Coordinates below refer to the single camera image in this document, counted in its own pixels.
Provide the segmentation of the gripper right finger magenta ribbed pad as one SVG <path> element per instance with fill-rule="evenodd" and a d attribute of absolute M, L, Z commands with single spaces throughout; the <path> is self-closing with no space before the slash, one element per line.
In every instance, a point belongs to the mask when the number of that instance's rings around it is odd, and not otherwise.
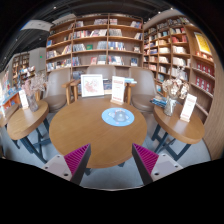
<path fill-rule="evenodd" d="M 182 169 L 182 166 L 167 154 L 158 155 L 136 143 L 132 144 L 132 155 L 144 185 Z"/>

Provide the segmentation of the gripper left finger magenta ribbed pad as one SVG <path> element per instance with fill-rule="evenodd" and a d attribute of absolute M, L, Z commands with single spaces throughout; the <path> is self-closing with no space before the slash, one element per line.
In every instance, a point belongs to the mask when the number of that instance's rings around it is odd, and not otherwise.
<path fill-rule="evenodd" d="M 91 145 L 86 144 L 65 156 L 54 156 L 42 167 L 42 169 L 79 185 L 90 155 Z"/>

